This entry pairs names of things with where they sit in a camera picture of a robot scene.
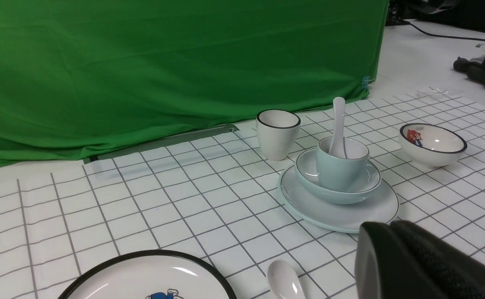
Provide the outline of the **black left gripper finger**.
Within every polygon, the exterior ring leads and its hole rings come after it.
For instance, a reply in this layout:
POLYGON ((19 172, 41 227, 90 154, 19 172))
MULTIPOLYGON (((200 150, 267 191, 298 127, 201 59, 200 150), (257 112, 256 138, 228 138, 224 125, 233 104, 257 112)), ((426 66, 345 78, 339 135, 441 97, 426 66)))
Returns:
POLYGON ((485 299, 485 265, 407 220, 363 223, 354 273, 360 299, 485 299))

